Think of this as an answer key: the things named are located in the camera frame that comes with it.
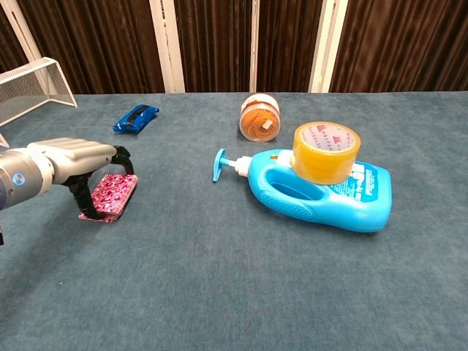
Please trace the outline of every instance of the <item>packing tape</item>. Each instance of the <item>packing tape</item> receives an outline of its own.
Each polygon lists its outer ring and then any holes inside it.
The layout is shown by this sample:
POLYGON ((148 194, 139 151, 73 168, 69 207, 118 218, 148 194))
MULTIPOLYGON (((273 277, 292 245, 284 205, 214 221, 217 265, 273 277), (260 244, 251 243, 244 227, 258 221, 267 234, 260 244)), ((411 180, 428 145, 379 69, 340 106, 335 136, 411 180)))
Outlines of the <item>packing tape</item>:
POLYGON ((360 146, 359 135, 341 124, 303 124, 295 131, 292 168, 312 183, 338 184, 350 176, 360 146))

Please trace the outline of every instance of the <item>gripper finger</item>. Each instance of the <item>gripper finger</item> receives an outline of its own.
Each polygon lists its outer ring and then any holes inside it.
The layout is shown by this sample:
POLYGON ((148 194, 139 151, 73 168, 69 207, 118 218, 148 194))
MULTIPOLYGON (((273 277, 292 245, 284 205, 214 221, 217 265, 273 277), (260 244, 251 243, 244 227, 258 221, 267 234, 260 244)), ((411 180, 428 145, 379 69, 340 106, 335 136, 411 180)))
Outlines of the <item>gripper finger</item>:
POLYGON ((64 185, 68 186, 68 189, 73 193, 73 197, 80 209, 85 216, 91 219, 103 219, 104 214, 96 211, 91 192, 88 187, 88 177, 90 175, 79 175, 72 177, 64 185))
POLYGON ((127 174, 134 174, 133 164, 130 161, 130 153, 123 146, 116 146, 117 153, 112 157, 110 161, 113 165, 124 166, 125 172, 127 174))

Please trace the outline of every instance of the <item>blue detergent bottle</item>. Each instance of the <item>blue detergent bottle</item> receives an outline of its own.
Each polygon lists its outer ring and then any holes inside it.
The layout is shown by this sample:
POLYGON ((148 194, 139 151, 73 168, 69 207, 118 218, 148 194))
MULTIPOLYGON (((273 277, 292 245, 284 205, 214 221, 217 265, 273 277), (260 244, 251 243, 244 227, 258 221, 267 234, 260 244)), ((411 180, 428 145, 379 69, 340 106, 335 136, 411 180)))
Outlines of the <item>blue detergent bottle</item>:
POLYGON ((213 182, 218 181, 223 166, 234 167, 248 178, 254 196, 271 210, 358 233, 379 232, 388 222, 392 186, 384 168, 354 162, 346 181, 318 185, 293 170, 293 150, 268 150, 236 161, 225 156, 222 148, 215 157, 213 182))

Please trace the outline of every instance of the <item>goal net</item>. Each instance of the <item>goal net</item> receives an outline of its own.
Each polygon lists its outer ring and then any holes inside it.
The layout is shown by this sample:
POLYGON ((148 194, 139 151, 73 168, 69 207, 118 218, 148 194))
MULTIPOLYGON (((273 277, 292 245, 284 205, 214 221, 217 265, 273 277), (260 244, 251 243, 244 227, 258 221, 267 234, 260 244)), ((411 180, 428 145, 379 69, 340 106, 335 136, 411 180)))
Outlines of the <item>goal net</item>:
MULTIPOLYGON (((50 101, 77 107, 56 60, 43 57, 0 74, 0 127, 50 101)), ((1 134, 0 146, 10 146, 1 134)))

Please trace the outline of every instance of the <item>pink card holder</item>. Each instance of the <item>pink card holder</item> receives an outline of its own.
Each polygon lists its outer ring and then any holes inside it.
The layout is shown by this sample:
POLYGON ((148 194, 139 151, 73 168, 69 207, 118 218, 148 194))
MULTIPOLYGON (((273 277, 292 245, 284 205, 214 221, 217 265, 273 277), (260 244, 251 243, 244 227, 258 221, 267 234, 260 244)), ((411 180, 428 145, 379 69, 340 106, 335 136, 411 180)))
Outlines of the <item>pink card holder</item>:
POLYGON ((138 183, 136 175, 106 174, 91 192, 96 211, 107 216, 104 219, 90 219, 80 213, 79 219, 87 219, 98 222, 114 222, 124 212, 133 191, 138 183))

